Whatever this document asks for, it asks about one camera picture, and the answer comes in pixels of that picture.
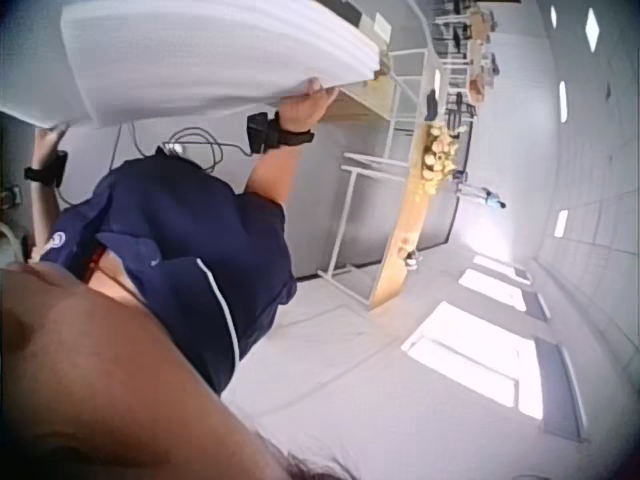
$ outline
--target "black wrist strap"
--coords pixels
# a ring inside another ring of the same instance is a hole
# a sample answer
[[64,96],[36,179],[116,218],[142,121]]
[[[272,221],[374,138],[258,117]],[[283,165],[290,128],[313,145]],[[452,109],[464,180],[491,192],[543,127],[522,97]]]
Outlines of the black wrist strap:
[[60,188],[62,184],[62,178],[64,177],[64,170],[67,166],[67,158],[69,154],[64,150],[58,150],[55,157],[47,166],[42,169],[36,170],[35,168],[27,167],[24,169],[25,180],[41,183],[47,187],[52,187],[54,184],[57,188]]
[[256,113],[247,118],[247,136],[251,153],[267,153],[281,146],[297,147],[311,143],[315,137],[311,130],[289,132],[280,126],[280,114],[269,120],[266,112]]

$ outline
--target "shirt logo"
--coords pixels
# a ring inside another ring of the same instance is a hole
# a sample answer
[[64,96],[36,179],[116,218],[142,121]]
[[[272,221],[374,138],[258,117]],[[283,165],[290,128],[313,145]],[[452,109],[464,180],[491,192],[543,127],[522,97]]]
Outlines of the shirt logo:
[[42,253],[40,255],[41,256],[44,255],[45,253],[47,253],[52,248],[60,248],[62,245],[64,245],[64,242],[65,242],[66,239],[67,239],[67,237],[64,234],[64,232],[56,232],[56,233],[54,233],[53,236],[49,239],[47,244],[42,249]]

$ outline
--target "white piping stripe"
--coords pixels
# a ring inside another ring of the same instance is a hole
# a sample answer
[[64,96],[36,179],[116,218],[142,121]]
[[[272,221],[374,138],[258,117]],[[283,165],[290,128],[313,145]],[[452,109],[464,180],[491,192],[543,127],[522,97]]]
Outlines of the white piping stripe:
[[231,343],[233,344],[233,360],[235,362],[233,366],[233,373],[235,373],[236,368],[240,363],[240,347],[238,346],[238,337],[236,335],[236,329],[233,325],[233,319],[231,318],[231,312],[229,311],[229,307],[227,306],[227,302],[222,296],[222,293],[220,293],[220,289],[218,288],[218,285],[216,284],[216,281],[213,278],[213,274],[211,273],[211,271],[205,266],[205,264],[202,262],[201,259],[197,258],[196,262],[198,264],[198,267],[200,267],[200,270],[202,270],[207,276],[207,279],[209,280],[209,284],[211,285],[213,292],[216,294],[216,297],[218,297],[218,302],[220,302],[220,306],[222,307],[222,311],[224,312],[224,316],[227,320],[227,327],[229,328]]

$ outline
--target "person in background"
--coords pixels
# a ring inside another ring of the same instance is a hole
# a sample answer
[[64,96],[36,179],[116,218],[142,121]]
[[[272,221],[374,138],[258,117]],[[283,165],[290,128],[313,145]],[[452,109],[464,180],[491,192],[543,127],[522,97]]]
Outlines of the person in background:
[[336,93],[314,80],[281,104],[286,144],[240,194],[158,151],[61,212],[49,166],[65,130],[36,131],[40,259],[0,271],[0,442],[5,468],[27,469],[16,478],[355,478],[279,452],[219,397],[295,294],[283,207],[296,138]]
[[492,208],[507,208],[507,204],[500,200],[500,195],[485,187],[475,187],[467,183],[461,183],[456,188],[458,197],[468,198],[474,202],[482,203]]

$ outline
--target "skin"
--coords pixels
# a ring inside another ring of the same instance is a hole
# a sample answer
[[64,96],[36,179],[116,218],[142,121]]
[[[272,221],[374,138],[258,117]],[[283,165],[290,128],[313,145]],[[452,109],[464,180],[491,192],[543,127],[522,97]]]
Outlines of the skin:
[[[306,131],[336,92],[311,82],[284,102],[282,127]],[[33,166],[46,165],[65,129],[36,133]],[[258,160],[247,191],[284,204],[299,148]],[[36,248],[59,210],[34,186]],[[30,447],[73,455],[87,478],[287,478],[281,458],[247,429],[182,356],[107,252],[85,285],[47,263],[1,270],[3,416]]]

